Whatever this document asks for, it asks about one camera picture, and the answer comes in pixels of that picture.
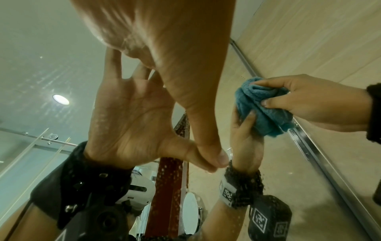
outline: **ceiling light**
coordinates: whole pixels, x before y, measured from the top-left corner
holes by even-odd
[[[60,104],[63,104],[63,105],[68,105],[70,102],[67,100],[67,98],[63,97],[62,95],[59,95],[59,94],[54,94],[53,95],[53,99],[55,101],[57,101],[58,103]]]

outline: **ceiling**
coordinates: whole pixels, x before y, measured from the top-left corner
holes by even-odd
[[[237,39],[262,0],[238,0],[232,37]],[[0,3],[0,126],[39,135],[46,128],[59,140],[87,139],[105,47],[92,36],[69,0]],[[123,57],[123,76],[138,61]],[[63,106],[52,99],[60,94]],[[184,109],[176,105],[175,125]]]

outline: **hand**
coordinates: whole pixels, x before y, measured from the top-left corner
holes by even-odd
[[[372,98],[364,89],[342,85],[309,75],[283,76],[256,81],[254,84],[287,88],[290,93],[270,98],[266,108],[288,110],[319,127],[334,131],[366,131]]]
[[[150,72],[140,64],[122,79],[121,53],[107,49],[85,156],[125,169],[169,156],[214,172],[196,144],[172,129],[175,102],[157,72],[148,79]]]
[[[222,150],[214,105],[229,44],[235,0],[71,0],[104,44],[160,73],[183,106],[201,155],[216,167]]]
[[[256,115],[252,111],[241,123],[237,106],[234,105],[230,127],[232,165],[234,169],[245,174],[258,171],[263,159],[264,138],[252,130],[255,121]]]

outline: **blue cloth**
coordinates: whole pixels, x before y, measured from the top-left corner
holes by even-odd
[[[292,114],[282,109],[267,109],[261,105],[261,101],[281,96],[288,93],[286,88],[269,88],[259,85],[250,85],[262,78],[255,77],[247,80],[235,92],[235,99],[241,120],[244,120],[251,110],[257,115],[257,121],[253,126],[262,136],[276,137],[293,128]]]

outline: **fingernail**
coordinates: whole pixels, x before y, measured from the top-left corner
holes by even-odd
[[[227,166],[229,164],[229,157],[227,156],[224,150],[221,150],[217,157],[217,160],[221,166]]]

